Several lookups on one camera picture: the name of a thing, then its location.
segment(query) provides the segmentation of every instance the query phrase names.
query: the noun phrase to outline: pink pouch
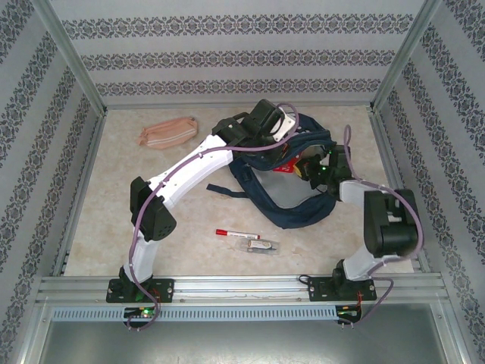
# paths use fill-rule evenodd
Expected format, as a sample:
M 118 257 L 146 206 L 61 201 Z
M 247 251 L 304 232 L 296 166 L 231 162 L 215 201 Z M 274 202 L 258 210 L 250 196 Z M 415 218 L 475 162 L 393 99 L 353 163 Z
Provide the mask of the pink pouch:
M 139 146 L 165 149 L 186 142 L 197 135 L 195 118 L 177 118 L 144 127 L 136 142 Z

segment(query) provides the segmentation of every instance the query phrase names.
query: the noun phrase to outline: small plastic bag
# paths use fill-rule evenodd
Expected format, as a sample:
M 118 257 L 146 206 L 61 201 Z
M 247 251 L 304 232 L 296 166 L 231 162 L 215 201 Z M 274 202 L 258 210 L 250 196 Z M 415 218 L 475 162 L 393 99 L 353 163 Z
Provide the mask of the small plastic bag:
M 264 239 L 241 239 L 236 243 L 236 248 L 247 253 L 280 254 L 280 243 Z
M 197 135 L 195 118 L 177 118 L 144 127 L 136 142 L 139 146 L 153 149 L 165 149 L 170 146 L 185 143 Z

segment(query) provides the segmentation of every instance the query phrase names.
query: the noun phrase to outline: red wire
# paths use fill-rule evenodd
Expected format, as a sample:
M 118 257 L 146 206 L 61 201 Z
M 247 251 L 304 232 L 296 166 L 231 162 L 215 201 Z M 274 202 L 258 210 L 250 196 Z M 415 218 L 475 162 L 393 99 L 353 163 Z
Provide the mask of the red wire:
M 362 293 L 361 291 L 357 292 L 357 307 L 358 311 L 361 311 L 361 304 L 362 304 Z
M 155 298 L 157 299 L 157 301 L 160 303 L 161 301 L 161 295 L 160 295 L 160 292 L 158 292 L 155 288 L 152 289 L 152 291 L 154 294 L 155 294 Z

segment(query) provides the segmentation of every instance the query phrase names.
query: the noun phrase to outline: navy blue bag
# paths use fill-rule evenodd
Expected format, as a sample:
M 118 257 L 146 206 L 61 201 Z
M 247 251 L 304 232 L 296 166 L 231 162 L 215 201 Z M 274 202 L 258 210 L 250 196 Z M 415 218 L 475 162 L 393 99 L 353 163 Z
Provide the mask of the navy blue bag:
M 314 196 L 304 198 L 301 203 L 296 200 L 296 202 L 293 202 L 294 205 L 296 204 L 294 207 L 285 208 L 281 204 L 276 204 L 268 193 L 268 188 L 273 188 L 275 185 L 277 187 L 279 183 L 267 184 L 265 189 L 260 181 L 261 173 L 271 174 L 271 178 L 273 179 L 275 177 L 284 177 L 277 172 L 259 171 L 272 171 L 286 164 L 310 146 L 320 146 L 325 154 L 327 154 L 328 149 L 336 144 L 330 138 L 330 131 L 324 129 L 315 119 L 303 114 L 299 114 L 299 117 L 298 134 L 288 141 L 288 148 L 286 149 L 284 157 L 276 163 L 271 164 L 260 155 L 244 155 L 229 164 L 230 171 L 238 180 L 244 193 L 233 192 L 211 184 L 207 186 L 207 189 L 232 197 L 250 198 L 259 211 L 282 229 L 303 228 L 304 226 L 315 224 L 321 219 L 326 218 L 332 212 L 336 202 L 336 199 L 327 192 L 320 193 L 314 191 L 312 192 Z M 298 179 L 297 176 L 294 176 L 294 178 L 299 181 L 300 186 L 309 189 L 309 182 L 304 182 Z M 283 185 L 282 188 L 286 188 L 284 193 L 288 195 L 288 187 Z M 299 191 L 293 188 L 293 191 L 290 192 L 296 193 Z

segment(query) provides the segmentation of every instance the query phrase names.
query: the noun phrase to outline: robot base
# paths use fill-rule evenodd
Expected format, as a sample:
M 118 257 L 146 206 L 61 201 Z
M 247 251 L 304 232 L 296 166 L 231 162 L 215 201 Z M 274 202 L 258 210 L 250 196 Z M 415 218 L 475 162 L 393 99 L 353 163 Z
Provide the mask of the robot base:
M 157 298 L 159 303 L 171 303 L 174 296 L 173 279 L 155 279 L 149 278 L 142 282 L 145 288 L 153 297 Z M 111 279 L 106 294 L 107 303 L 150 303 L 151 300 L 141 292 L 138 287 L 130 281 L 120 268 L 120 277 Z
M 312 302 L 356 301 L 358 293 L 363 301 L 377 299 L 374 281 L 350 281 L 343 270 L 343 260 L 337 263 L 332 277 L 309 277 L 308 293 Z

